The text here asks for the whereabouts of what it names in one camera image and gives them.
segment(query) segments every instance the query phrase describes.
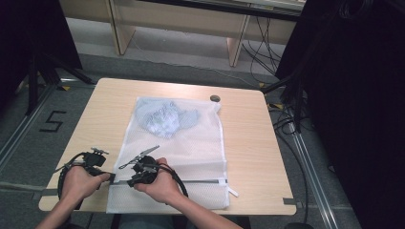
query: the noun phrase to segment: person's left hand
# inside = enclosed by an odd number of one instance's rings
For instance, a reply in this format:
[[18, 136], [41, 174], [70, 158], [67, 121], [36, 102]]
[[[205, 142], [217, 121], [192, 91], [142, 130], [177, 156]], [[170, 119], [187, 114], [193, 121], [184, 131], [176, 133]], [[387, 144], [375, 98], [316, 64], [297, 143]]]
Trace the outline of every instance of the person's left hand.
[[91, 195], [102, 182], [109, 178], [108, 173], [93, 177], [83, 167], [73, 166], [65, 177], [61, 198], [82, 200]]

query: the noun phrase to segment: metal rod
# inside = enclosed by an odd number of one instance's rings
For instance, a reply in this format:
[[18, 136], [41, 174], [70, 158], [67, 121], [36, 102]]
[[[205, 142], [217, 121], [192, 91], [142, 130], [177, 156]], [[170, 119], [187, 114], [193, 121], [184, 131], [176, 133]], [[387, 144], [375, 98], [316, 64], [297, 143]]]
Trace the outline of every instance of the metal rod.
[[319, 206], [319, 211], [321, 213], [322, 219], [325, 222], [325, 226], [327, 229], [337, 229], [339, 227], [337, 225], [336, 217], [333, 213], [333, 210], [330, 206], [318, 175], [316, 174], [315, 168], [313, 167], [312, 160], [310, 159], [304, 139], [302, 138], [302, 135], [300, 133], [294, 131], [295, 127], [293, 123], [289, 123], [289, 128], [292, 132], [294, 132], [294, 143], [297, 147], [298, 155], [301, 158], [301, 162], [303, 163], [305, 173], [308, 175], [309, 185], [312, 189], [316, 203]]

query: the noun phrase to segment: gray carpet floor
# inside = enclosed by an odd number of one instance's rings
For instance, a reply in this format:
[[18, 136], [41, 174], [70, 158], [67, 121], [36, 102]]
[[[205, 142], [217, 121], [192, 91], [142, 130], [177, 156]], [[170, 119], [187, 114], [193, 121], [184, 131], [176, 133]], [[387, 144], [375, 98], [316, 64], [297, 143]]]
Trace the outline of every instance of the gray carpet floor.
[[[174, 67], [164, 64], [154, 64], [145, 61], [114, 59], [109, 57], [80, 55], [84, 73], [94, 81], [101, 77], [116, 77], [158, 82], [173, 82], [228, 88], [259, 89], [258, 81], [250, 73], [222, 72], [224, 76], [214, 71], [194, 68]], [[64, 71], [59, 71], [61, 77], [70, 77]], [[275, 79], [265, 75], [256, 75], [260, 81], [275, 82]], [[39, 116], [31, 125], [23, 141], [16, 148], [10, 160], [0, 171], [0, 228], [33, 228], [46, 213], [38, 207], [38, 193], [45, 188], [52, 175], [64, 148], [68, 144], [77, 121], [80, 119], [93, 88], [82, 82], [69, 83], [70, 90], [55, 90]], [[28, 89], [25, 87], [16, 95], [9, 107], [0, 114], [0, 147], [15, 130], [27, 109]], [[280, 103], [278, 89], [266, 95], [269, 103]], [[52, 129], [54, 124], [46, 123], [52, 111], [63, 111], [65, 114], [55, 114], [54, 120], [62, 121], [59, 130], [54, 133], [41, 132], [41, 129]], [[279, 112], [271, 112], [269, 118], [277, 122]], [[327, 197], [336, 216], [339, 228], [360, 228], [355, 214], [340, 186], [339, 180], [328, 169], [329, 160], [319, 141], [310, 119], [304, 119], [302, 125], [303, 138], [306, 141], [312, 162], [325, 189]], [[283, 135], [295, 149], [291, 135]], [[285, 162], [291, 190], [298, 210], [294, 216], [249, 216], [251, 228], [284, 228], [289, 222], [300, 222], [304, 218], [305, 203], [304, 181], [298, 163], [287, 145], [279, 140], [282, 157]], [[75, 212], [73, 222], [86, 226], [91, 213]], [[110, 228], [113, 216], [94, 214], [89, 228]], [[314, 228], [326, 228], [319, 212], [317, 203], [309, 187], [309, 216], [308, 224]]]

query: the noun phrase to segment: hand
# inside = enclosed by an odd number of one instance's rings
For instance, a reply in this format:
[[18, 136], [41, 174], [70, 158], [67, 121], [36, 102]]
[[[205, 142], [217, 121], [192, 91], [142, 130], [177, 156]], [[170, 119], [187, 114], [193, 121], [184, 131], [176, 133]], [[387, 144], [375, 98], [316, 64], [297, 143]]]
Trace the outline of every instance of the hand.
[[[157, 159], [157, 163], [167, 164], [166, 158]], [[151, 184], [138, 183], [134, 188], [140, 192], [146, 193], [157, 202], [167, 203], [182, 196], [178, 183], [167, 171], [159, 169], [158, 176]]]
[[109, 178], [110, 174], [93, 177], [81, 166], [72, 167], [65, 176], [60, 201], [36, 228], [57, 228], [62, 225], [77, 204], [91, 195], [103, 181], [107, 181]]
[[110, 174], [105, 173], [93, 177], [83, 167], [73, 166], [65, 177], [61, 198], [82, 200], [91, 195], [102, 182], [109, 178]]

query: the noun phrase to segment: person's right hand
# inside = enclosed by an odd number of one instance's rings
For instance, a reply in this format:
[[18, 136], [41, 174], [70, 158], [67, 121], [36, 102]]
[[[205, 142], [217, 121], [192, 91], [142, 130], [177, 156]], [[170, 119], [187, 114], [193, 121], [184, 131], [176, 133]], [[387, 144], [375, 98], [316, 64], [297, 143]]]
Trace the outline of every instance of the person's right hand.
[[[163, 157], [157, 159], [157, 163], [167, 164], [167, 160]], [[171, 174], [163, 169], [159, 169], [158, 176], [153, 183], [138, 183], [134, 186], [134, 188], [140, 192], [146, 193], [157, 202], [162, 202], [169, 205], [173, 201], [176, 201], [178, 198], [182, 197], [182, 193], [176, 180], [172, 178]]]

